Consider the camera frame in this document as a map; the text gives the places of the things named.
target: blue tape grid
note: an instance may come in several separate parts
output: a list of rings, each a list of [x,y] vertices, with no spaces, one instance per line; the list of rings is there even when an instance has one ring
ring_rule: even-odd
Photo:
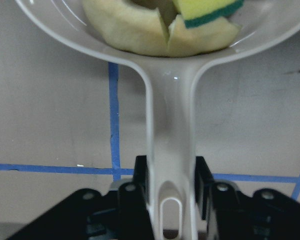
[[[109,104],[110,104],[110,147],[112,168],[93,167],[68,167],[68,166],[42,166],[23,164],[2,164],[0,171],[20,171],[35,173],[55,174],[93,174],[112,175],[113,180],[119,180],[121,175],[133,175],[134,170],[121,168],[120,164],[120,128],[119,128],[119,101],[118,101],[118,79],[119,67],[117,64],[108,64],[109,73]],[[298,199],[300,195],[300,175],[291,176],[267,176],[267,175],[246,175],[246,174],[214,174],[216,179],[244,182],[269,182],[269,183],[291,183],[295,184],[292,198]]]

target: spoon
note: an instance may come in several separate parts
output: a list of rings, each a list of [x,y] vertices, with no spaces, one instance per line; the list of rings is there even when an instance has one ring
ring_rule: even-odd
[[[93,57],[129,66],[146,88],[148,210],[155,238],[163,207],[178,204],[176,240],[197,240],[194,193],[195,89],[209,68],[264,51],[300,30],[300,0],[246,0],[230,20],[242,30],[229,47],[186,58],[141,56],[108,46],[91,29],[80,0],[16,0],[26,15],[58,41]]]

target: spoon bowl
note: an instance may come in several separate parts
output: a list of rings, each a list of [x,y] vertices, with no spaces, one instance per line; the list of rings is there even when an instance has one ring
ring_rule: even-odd
[[[80,0],[16,0],[25,14],[56,40],[90,56],[129,66],[146,88],[148,210],[157,240],[163,207],[179,207],[177,240],[197,240],[194,170],[194,98],[197,82],[212,66],[264,51],[300,30],[300,0],[246,0],[230,17],[242,26],[223,50],[184,58],[149,57],[108,46],[89,25]]]

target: metal screw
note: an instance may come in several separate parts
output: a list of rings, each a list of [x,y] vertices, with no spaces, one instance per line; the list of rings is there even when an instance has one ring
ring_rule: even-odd
[[[133,192],[134,190],[136,190],[136,185],[134,185],[134,184],[129,184],[129,185],[127,185],[127,186],[125,186],[125,188],[124,188],[127,192]]]
[[[90,191],[86,192],[82,196],[83,200],[90,200],[90,199],[93,199],[94,197],[95,197],[95,194],[93,192],[90,192]]]
[[[219,183],[216,188],[221,192],[226,192],[229,189],[228,185],[224,183]]]
[[[266,200],[272,200],[275,198],[274,194],[270,191],[263,191],[261,193],[261,197],[263,197]]]

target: yellow and green sponge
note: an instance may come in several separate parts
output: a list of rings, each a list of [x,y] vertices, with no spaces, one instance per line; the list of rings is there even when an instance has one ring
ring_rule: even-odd
[[[239,9],[244,0],[173,0],[185,26],[195,28],[221,16],[226,17]]]

